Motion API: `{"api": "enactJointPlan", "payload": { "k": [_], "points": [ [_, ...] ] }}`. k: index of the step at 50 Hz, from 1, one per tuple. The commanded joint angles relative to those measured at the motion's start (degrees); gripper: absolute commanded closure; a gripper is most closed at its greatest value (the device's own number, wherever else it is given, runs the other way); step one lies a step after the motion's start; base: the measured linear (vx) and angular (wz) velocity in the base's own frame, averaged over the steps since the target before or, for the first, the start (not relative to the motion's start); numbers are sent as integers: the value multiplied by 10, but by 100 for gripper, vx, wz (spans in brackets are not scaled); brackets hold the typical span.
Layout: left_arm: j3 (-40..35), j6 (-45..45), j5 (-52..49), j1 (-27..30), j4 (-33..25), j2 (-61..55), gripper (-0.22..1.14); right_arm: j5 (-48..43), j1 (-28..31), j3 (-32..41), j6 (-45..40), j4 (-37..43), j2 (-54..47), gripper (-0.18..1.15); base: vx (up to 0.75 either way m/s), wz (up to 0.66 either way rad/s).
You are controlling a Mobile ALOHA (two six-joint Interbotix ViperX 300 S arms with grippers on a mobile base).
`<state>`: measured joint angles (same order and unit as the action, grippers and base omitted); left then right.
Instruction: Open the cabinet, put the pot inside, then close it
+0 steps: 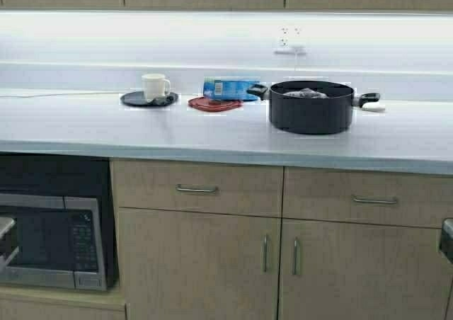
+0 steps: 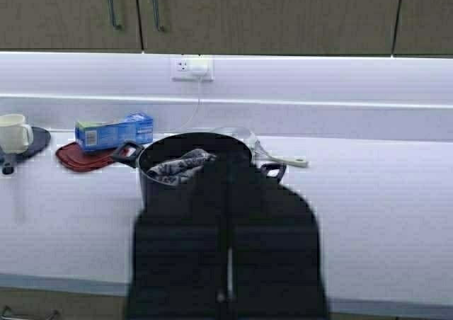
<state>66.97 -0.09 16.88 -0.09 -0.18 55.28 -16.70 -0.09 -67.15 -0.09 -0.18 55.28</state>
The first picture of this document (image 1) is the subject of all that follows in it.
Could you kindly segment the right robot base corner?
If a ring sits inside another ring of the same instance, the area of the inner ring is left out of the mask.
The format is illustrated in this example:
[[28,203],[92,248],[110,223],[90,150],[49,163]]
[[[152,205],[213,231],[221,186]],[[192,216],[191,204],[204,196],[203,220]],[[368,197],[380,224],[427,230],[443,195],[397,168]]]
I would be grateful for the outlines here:
[[442,223],[439,250],[444,257],[453,263],[453,220],[445,219]]

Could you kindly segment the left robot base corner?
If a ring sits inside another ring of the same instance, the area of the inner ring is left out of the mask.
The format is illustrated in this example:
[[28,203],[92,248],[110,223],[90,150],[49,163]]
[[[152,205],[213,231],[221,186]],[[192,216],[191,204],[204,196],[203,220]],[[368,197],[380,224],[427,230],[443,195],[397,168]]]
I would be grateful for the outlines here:
[[1,218],[1,271],[17,256],[19,245],[16,221],[10,217]]

